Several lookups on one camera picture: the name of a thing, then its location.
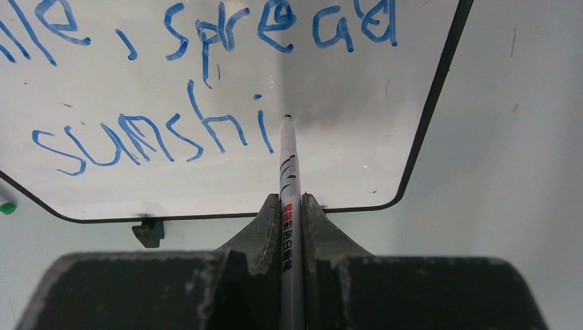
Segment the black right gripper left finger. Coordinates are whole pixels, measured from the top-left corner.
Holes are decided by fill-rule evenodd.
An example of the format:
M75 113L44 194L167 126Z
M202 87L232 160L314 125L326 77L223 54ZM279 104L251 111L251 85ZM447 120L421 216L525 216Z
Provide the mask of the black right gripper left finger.
M227 252L218 324L223 329L278 329L281 318L281 205L269 194L258 214L217 249Z

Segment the blue whiteboard marker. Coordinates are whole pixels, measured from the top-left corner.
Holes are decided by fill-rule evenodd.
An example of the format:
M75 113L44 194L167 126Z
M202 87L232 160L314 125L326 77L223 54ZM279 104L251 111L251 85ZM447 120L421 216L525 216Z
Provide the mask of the blue whiteboard marker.
M301 197L296 132L285 115L280 135L281 329L304 329Z

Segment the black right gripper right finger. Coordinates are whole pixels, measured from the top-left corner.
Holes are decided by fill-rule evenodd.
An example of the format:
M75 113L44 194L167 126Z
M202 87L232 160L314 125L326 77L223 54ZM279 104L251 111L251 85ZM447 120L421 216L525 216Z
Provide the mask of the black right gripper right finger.
M302 258L308 329L348 329L350 258L373 254L332 223L316 198L302 195Z

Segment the small black framed whiteboard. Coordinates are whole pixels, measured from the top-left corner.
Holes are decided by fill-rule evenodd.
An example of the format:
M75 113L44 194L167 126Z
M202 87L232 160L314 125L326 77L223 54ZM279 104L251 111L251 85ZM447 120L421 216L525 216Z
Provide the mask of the small black framed whiteboard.
M403 196L471 1L2 1L1 177L76 223L246 217L283 118L333 211Z

